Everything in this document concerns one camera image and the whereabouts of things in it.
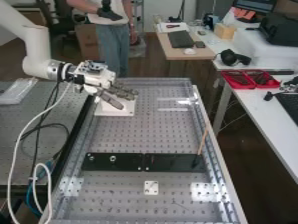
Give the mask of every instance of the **red tray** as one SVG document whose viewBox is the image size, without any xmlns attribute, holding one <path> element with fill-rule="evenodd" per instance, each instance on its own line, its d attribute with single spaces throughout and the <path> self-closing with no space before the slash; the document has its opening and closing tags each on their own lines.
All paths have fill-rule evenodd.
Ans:
<svg viewBox="0 0 298 224">
<path fill-rule="evenodd" d="M 246 70 L 246 75 L 255 83 L 255 87 L 261 89 L 275 89 L 279 88 L 281 83 L 273 78 L 273 76 L 262 70 Z"/>
<path fill-rule="evenodd" d="M 255 82 L 243 71 L 227 70 L 221 72 L 222 77 L 234 89 L 254 89 Z"/>
</svg>

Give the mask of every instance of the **black cable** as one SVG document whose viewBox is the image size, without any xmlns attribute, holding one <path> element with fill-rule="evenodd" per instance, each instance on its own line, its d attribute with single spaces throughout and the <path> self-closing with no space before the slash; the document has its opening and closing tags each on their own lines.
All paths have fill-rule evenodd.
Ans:
<svg viewBox="0 0 298 224">
<path fill-rule="evenodd" d="M 55 88 L 53 88 L 53 90 L 52 90 L 52 92 L 51 92 L 51 95 L 49 95 L 49 98 L 48 98 L 48 101 L 47 101 L 44 110 L 47 110 L 48 107 L 49 107 L 49 104 L 51 104 L 53 95 L 55 95 L 55 98 L 53 98 L 53 101 L 52 101 L 52 105 L 53 105 L 53 104 L 56 103 L 56 101 L 57 101 L 57 96 L 59 96 L 59 85 L 60 85 L 60 81 L 57 80 L 57 83 L 56 83 Z M 35 165 L 36 165 L 36 160 L 37 160 L 39 139 L 40 139 L 40 126 L 41 126 L 44 120 L 47 119 L 47 117 L 49 116 L 49 113 L 51 113 L 51 111 L 49 111 L 48 113 L 45 113 L 45 114 L 41 116 L 41 118 L 40 118 L 40 122 L 37 123 L 37 125 L 36 125 L 36 127 L 35 127 L 35 128 L 37 128 L 37 134 L 36 134 L 35 155 L 33 155 L 33 162 L 32 162 L 32 167 L 31 167 L 31 174 L 29 174 L 29 177 L 32 177 L 32 175 L 33 175 Z"/>
<path fill-rule="evenodd" d="M 61 124 L 61 123 L 51 123 L 51 124 L 47 124 L 47 125 L 43 125 L 43 126 L 40 126 L 40 127 L 35 127 L 33 129 L 31 129 L 31 130 L 23 135 L 23 137 L 21 137 L 21 141 L 24 142 L 24 140 L 29 137 L 29 135 L 31 135 L 32 133 L 35 133 L 39 129 L 44 129 L 44 128 L 49 128 L 49 127 L 61 127 L 61 128 L 65 130 L 65 133 L 67 133 L 67 139 L 68 139 L 68 137 L 69 137 L 69 135 L 71 135 L 69 130 L 68 130 L 68 127 L 67 127 L 64 124 Z M 57 159 L 57 157 L 59 157 L 59 155 L 60 155 L 63 149 L 65 148 L 65 144 L 67 144 L 67 140 L 65 140 L 65 143 L 64 143 L 61 149 L 60 149 L 60 150 L 57 151 L 57 153 L 52 156 L 52 159 L 53 159 L 53 160 Z M 23 144 L 21 144 L 20 147 L 21 147 L 23 154 L 32 158 L 33 156 L 29 155 L 28 152 L 24 151 Z"/>
<path fill-rule="evenodd" d="M 178 18 L 181 18 L 182 20 L 184 20 L 184 11 L 185 11 L 185 0 L 182 0 L 182 5 L 180 8 L 180 15 L 178 15 Z"/>
</svg>

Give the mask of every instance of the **person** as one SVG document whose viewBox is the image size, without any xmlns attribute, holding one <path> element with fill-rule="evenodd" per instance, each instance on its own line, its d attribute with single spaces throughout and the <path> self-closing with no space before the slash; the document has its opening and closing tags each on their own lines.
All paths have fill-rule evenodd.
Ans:
<svg viewBox="0 0 298 224">
<path fill-rule="evenodd" d="M 96 25 L 102 59 L 118 77 L 128 75 L 129 44 L 137 42 L 130 0 L 67 0 Z"/>
</svg>

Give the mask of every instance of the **keyboard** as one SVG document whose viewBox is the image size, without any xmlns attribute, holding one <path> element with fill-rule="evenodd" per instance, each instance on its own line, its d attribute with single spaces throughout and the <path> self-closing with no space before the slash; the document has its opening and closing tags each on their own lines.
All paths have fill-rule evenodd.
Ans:
<svg viewBox="0 0 298 224">
<path fill-rule="evenodd" d="M 188 31 L 177 31 L 168 33 L 173 48 L 192 48 L 194 45 L 193 38 Z"/>
<path fill-rule="evenodd" d="M 287 114 L 298 125 L 298 94 L 279 93 L 275 95 L 279 103 L 282 104 Z"/>
</svg>

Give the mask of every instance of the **person's hand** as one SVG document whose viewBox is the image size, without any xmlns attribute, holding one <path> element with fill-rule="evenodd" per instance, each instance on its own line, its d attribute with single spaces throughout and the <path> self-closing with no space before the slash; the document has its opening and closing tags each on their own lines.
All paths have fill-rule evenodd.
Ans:
<svg viewBox="0 0 298 224">
<path fill-rule="evenodd" d="M 137 42 L 137 32 L 134 30 L 134 27 L 130 28 L 130 44 L 134 44 Z"/>
</svg>

